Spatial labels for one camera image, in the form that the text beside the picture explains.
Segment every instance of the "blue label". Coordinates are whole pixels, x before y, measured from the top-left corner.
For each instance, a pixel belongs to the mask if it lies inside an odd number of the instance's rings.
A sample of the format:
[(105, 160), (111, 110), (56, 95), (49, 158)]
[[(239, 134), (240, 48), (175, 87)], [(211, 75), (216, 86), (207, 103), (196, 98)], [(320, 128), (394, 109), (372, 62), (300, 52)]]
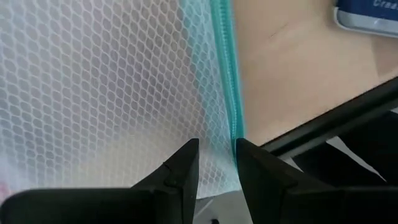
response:
[(339, 0), (339, 10), (398, 21), (398, 0)]

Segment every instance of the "white mesh fabric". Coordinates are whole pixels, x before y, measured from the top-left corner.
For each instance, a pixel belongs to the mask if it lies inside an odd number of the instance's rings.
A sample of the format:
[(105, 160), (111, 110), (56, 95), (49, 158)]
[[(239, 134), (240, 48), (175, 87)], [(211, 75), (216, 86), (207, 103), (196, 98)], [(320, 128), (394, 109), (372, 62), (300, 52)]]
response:
[(191, 138), (198, 197), (239, 188), (208, 0), (0, 3), (0, 201), (130, 187)]

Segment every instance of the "wooden table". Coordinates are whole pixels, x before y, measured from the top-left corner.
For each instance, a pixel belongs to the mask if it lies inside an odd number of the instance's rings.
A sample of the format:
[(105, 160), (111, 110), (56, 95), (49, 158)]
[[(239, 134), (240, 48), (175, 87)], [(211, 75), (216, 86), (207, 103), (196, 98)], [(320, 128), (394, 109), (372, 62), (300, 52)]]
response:
[(340, 29), (333, 3), (234, 1), (253, 143), (264, 144), (398, 75), (398, 39)]

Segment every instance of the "teal zipper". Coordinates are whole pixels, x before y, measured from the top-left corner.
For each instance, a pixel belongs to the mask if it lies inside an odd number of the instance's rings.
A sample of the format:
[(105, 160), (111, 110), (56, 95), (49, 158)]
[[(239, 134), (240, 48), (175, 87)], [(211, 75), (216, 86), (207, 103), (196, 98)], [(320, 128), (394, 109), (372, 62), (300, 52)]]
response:
[(209, 0), (211, 18), (215, 33), (218, 63), (220, 64), (224, 97), (229, 118), (231, 145), (236, 158), (236, 140), (243, 138), (244, 126), (243, 101), (239, 74), (238, 51), (236, 47), (234, 16), (230, 0)]

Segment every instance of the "wooden surface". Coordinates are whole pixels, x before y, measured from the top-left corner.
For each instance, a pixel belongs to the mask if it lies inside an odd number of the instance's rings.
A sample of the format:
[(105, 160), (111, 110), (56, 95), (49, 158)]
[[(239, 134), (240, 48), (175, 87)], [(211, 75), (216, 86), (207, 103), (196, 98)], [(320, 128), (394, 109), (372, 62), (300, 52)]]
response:
[(338, 28), (333, 2), (234, 1), (247, 137), (255, 144), (398, 74), (398, 39)]

